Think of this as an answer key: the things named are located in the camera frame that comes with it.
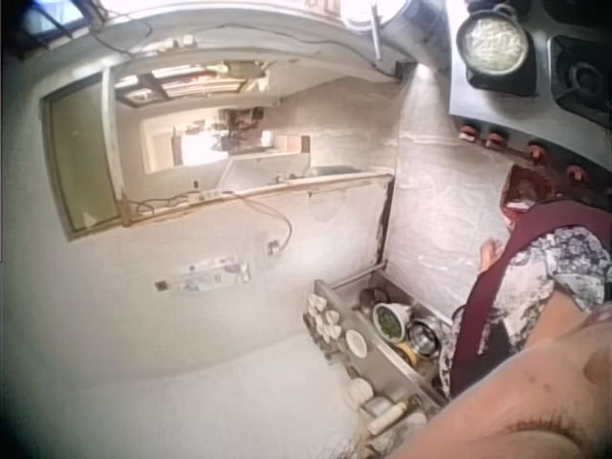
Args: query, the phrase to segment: maroon vest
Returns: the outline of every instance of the maroon vest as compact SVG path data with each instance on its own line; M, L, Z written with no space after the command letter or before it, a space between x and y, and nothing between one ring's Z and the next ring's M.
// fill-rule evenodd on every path
M484 378L511 354L506 329L502 323L492 327L487 350L478 355L483 331L510 260L538 237L559 228L574 226L590 230L610 251L611 214L573 201L555 201L536 205L528 210L516 224L501 257L478 276L464 306L461 329L450 368L452 398Z

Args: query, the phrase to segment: person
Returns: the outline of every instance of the person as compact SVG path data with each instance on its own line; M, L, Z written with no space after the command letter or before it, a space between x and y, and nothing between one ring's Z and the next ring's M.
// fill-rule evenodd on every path
M395 459L599 459L612 449L612 304L510 357Z
M469 303L455 312L441 352L440 378L448 398L527 345L566 332L603 304L606 284L612 281L610 215L573 202L551 202L556 193L555 185L538 171L519 166L511 169L502 192L501 210L512 232L509 243L512 241L515 249L516 244L520 247L508 253L501 241L492 238L481 247L479 277ZM576 213L575 221L563 221L568 212ZM601 223L597 234L587 228L594 219ZM568 222L574 225L563 225ZM507 258L505 265L496 266L502 255ZM490 273L492 267L497 273ZM470 300L476 301L488 287L492 304L480 306L481 310L483 306L488 308L483 313L486 321L482 329L471 330L477 307L470 305ZM464 326L466 314L472 314L472 319ZM456 352L462 334L465 339L465 335L472 335L472 340L475 335L480 338L477 353L474 350L476 355L472 356L478 362L470 368L465 362L460 368L457 362L462 357ZM455 380L467 380L455 381L453 390L452 375L460 370L470 374L458 375Z
M554 196L537 173L511 171L511 236L483 244L441 353L451 402L398 459L609 456L612 216Z

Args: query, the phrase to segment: metal rack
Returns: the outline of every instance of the metal rack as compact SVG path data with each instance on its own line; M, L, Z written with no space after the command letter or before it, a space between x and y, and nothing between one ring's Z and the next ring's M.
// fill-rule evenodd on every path
M367 379L374 390L386 396L393 402L405 400L411 395L417 395L423 402L425 410L439 409L448 401L436 391L429 382L429 377L424 376L406 363L378 334L373 323L361 311L352 309L337 292L338 289L345 287L353 282L364 279L371 275L370 284L381 285L391 283L384 276L383 270L386 262L376 265L369 270L353 275L341 282L328 285L323 280L315 281L315 294L327 300L328 308L337 311L340 315L340 325L343 330L354 329L362 334L368 346L368 354L364 359L355 357L350 352L342 353L339 361L348 368L352 367L359 375ZM401 292L408 296L399 287L393 284L393 291ZM433 316L437 314L426 310L425 307L415 304L419 315Z

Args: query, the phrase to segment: floral shirt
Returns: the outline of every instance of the floral shirt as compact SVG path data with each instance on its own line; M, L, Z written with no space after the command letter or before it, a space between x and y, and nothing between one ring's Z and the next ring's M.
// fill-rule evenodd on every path
M510 261L480 341L487 349L492 325L502 322L513 353L524 346L553 294L555 284L564 287L580 309L593 311L603 304L605 283L612 282L610 253L584 227L557 229L536 239ZM449 370L461 328L463 310L453 320L440 356L440 378L449 395Z

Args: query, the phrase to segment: electrical wire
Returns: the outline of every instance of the electrical wire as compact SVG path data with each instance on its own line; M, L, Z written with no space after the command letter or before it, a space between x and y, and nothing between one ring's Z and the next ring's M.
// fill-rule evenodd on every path
M134 201L133 204L137 204L134 211L138 212L142 206L153 208L153 206L150 206L148 203L165 203L165 206L167 208L175 208L176 206L180 204L180 202L177 201L176 203L172 205L170 205L170 202L175 201L179 198L185 198L186 196L187 196L187 193L179 193L179 194L175 194L174 196L170 198L150 198L150 199L145 199L143 201Z
M247 25L243 25L243 24L221 24L219 26L215 26L215 27L208 27L208 28L204 28L204 29L199 29L199 30L195 30L193 32L190 32L189 34L193 35L195 33L201 33L201 32L208 32L208 31L214 31L214 30L218 30L218 29L227 29L227 28L234 28L234 29L245 29L248 31L257 31L257 32L263 32L263 33L272 33L274 35L278 35L278 36L284 36L285 38L290 38L294 41L297 41L299 43L303 43L306 45L336 45L336 46L340 46L341 48L344 48L345 50L350 51L351 53L358 55L361 59L363 59L364 61L366 61L368 64L370 64L372 66L372 68L377 71L378 73L386 76L386 77L391 77L391 78L395 78L395 75L393 74L389 74L388 72L386 72L385 70L381 69L375 61L373 61L371 58L369 58L367 55L361 53L360 51L351 48L348 45L345 45L344 43L340 43L339 41L335 41L335 40L305 40L303 38L297 38L296 36L291 35L290 33L284 33L284 32L278 32L278 31L266 31L265 29L259 29L258 27L254 27L254 26L247 26Z
M135 209L135 211L136 211L136 212L138 212L138 209L139 209L141 206L145 206L146 208L149 208L149 209L150 209L150 210L151 210L153 213L155 213L155 208L154 208L153 206L151 206L150 204L147 204L147 203L145 203L145 202L141 202L141 201L130 201L130 200L128 200L127 202L128 202L128 203L130 203L130 204L135 204L135 205L136 205L136 209Z
M246 196L234 193L233 191L223 191L222 194L228 194L230 196L240 199L243 203L245 203L245 205L249 206L255 212L263 213L264 215L268 215L272 218L277 218L278 220L282 220L283 222L285 222L285 224L287 224L287 228L289 229L289 234L287 235L287 239L285 239L285 242L283 242L280 246L279 252L285 251L285 249L289 245L289 242L291 241L292 236L294 235L294 226L292 225L289 218L287 218L287 215L276 210L275 208L268 206L267 204L254 201L251 198L247 198Z
M146 34L144 35L144 37L141 38L140 40L138 40L133 45L131 45L129 48L134 48L136 45L138 45L138 44L142 43L144 40L146 40L153 33L153 26L151 26L151 24L148 21L146 21L146 20L144 20L142 18L134 19L129 14L125 14L123 12L111 11L111 10L106 9L105 7L99 7L99 8L101 10L103 10L103 11L106 11L106 17L107 18L108 18L108 13L110 12L110 13L114 14L115 16L127 17L130 20L130 22L131 21L139 21L139 22L143 23L148 28L148 30L146 31ZM103 26L102 26L102 28L99 31L95 30L91 25L89 26L89 32L91 33L91 36L93 36L94 39L100 45L102 45L103 47L108 48L109 50L114 51L115 53L119 53L120 55L127 55L127 56L130 57L130 59L133 59L134 57L136 57L136 55L134 55L133 53L130 53L128 50L122 50L122 49L117 48L117 47L111 45L110 43L107 43L106 41L102 40L98 36L98 34L101 33L103 30L104 30Z

